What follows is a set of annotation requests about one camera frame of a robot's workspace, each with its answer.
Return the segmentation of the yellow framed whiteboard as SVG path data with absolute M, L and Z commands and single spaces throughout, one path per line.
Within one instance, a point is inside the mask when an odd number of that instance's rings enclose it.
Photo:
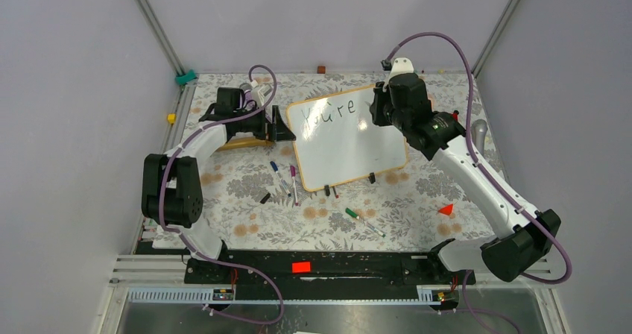
M 373 87 L 365 86 L 289 104 L 286 118 L 296 136 L 294 151 L 303 188 L 309 192 L 408 162 L 404 136 L 372 123 Z

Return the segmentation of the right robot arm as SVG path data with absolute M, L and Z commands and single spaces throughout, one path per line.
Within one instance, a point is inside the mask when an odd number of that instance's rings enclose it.
M 561 226 L 552 209 L 540 211 L 517 194 L 471 145 L 466 129 L 446 112 L 433 110 L 424 81 L 413 72 L 395 75 L 373 88 L 370 105 L 377 126 L 393 126 L 408 144 L 449 175 L 493 230 L 489 238 L 448 239 L 432 248 L 427 271 L 446 283 L 457 271 L 487 269 L 499 280 L 527 276 L 554 244 Z

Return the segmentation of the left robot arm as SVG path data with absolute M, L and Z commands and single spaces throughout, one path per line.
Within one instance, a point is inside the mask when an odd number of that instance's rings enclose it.
M 221 256 L 224 241 L 218 236 L 208 239 L 210 231 L 203 228 L 200 219 L 203 192 L 199 164 L 238 133 L 272 143 L 296 140 L 278 106 L 266 110 L 275 91 L 268 84 L 254 86 L 249 92 L 237 87 L 218 88 L 215 102 L 193 133 L 164 154 L 149 154 L 144 160 L 143 216 L 158 223 L 164 232 L 178 236 L 193 258 L 204 261 L 202 271 L 215 283 L 230 276 L 231 263 Z

